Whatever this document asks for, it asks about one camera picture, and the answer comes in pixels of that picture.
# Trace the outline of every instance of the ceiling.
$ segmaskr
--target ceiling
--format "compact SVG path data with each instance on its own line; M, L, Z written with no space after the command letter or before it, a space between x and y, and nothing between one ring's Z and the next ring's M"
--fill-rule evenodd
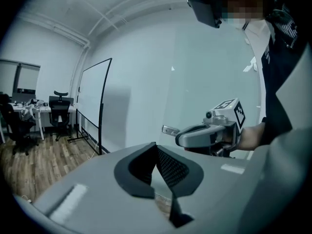
M177 8L188 8L186 0L28 0L20 16L51 20L92 38L138 17Z

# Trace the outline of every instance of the person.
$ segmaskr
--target person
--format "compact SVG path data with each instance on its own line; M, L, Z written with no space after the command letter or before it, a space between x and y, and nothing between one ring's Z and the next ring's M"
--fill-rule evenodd
M308 9L308 1L222 0L223 17L265 19L271 32L269 44L261 59L266 88L266 117L260 124L242 130L236 149L253 151L292 129L276 92L293 71L306 47L308 27L300 12L304 8ZM231 143L232 137L225 134L223 140Z

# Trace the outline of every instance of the whiteboard black frame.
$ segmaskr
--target whiteboard black frame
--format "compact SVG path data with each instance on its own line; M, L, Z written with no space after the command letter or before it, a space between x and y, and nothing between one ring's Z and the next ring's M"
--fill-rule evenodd
M83 136L82 132L80 131L79 127L78 127L78 113L80 113L85 119L87 119L92 125L94 125L97 129L98 129L98 150L99 150L99 153L96 151L96 148L93 147L88 141L87 143L90 145L90 147L98 154L98 155L102 155L103 154L103 151L102 149L105 150L105 153L109 153L109 151L102 147L102 116L103 116L103 95L104 95L104 89L105 89L105 84L106 84L106 80L107 80L107 75L108 75L108 72L109 72L109 68L111 66L111 63L112 63L112 60L113 58L109 58L109 59L106 59L104 61L101 61L93 66L91 66L90 68L93 68L103 62L106 62L106 61L109 61L109 64L108 64L108 68L107 68L107 71L106 71L106 75L105 75L105 79L104 79L104 83L103 83L103 88L102 88L102 94L101 94L101 100L100 100L100 107L99 107L99 116L98 116L98 127L93 123L91 122L86 116L84 116L78 109L76 109L76 138L72 138L72 139L69 139L67 140L69 143L73 140L77 140L77 139L85 139L87 141L87 137ZM82 76L83 76L83 72L82 72L82 75L81 75L81 78L80 78L80 83L79 83L79 88L78 88L78 95L77 95L77 103L78 103L78 98L79 98L79 92L80 92L80 85L81 85L81 80L82 80Z

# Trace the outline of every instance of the whiteboard stand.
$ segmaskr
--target whiteboard stand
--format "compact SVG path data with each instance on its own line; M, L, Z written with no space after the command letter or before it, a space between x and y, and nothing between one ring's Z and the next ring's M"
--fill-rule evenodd
M87 141L87 143L89 144L89 146L98 154L98 155L102 155L103 154L103 150L105 151L105 153L109 153L109 151L104 148L102 146L102 116L103 116L103 107L104 107L104 104L102 103L103 101L103 94L104 94L104 88L105 88L105 84L106 84L106 79L107 79L107 74L108 74L108 71L109 71L109 68L110 68L110 65L111 65L111 62L112 62L112 58L109 58L105 61L102 61L92 67L95 67L99 64L102 64L104 62L107 62L109 61L109 64L108 64L108 67L107 67L107 71L106 71L106 75L105 75L105 79L104 79L104 83L103 83L103 87L102 87L102 90L101 90L101 96L100 96L100 105L99 105L99 115L98 115L98 126L96 124L94 124L90 119L88 119L82 112L79 111L79 109L77 108L76 109L76 138L72 138L72 139L68 139L68 143L71 143L72 141L75 141L75 140L79 140L79 139L84 139L84 140L88 140L89 138L89 134L86 132L86 130L84 128L81 127L81 116L83 116L86 120L88 120L88 122L90 122L92 125L94 125L97 130L98 130L98 150L99 152L96 150L96 147L93 147L91 145L90 142ZM83 73L89 69L91 69L92 67L84 70L82 72L82 77L81 77L81 80L83 78ZM80 85L79 85L79 89L78 89L78 95L77 95L77 103L78 103L78 97L79 97L79 92L80 92L80 86L82 85L81 84L81 80L80 80Z

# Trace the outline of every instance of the chair headrest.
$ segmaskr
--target chair headrest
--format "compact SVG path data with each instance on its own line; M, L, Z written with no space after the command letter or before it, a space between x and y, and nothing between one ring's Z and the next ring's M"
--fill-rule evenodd
M68 93L59 93L57 91L54 91L54 94L57 96L67 96L68 95Z
M7 94L0 95L0 104L8 104L10 102L10 97Z

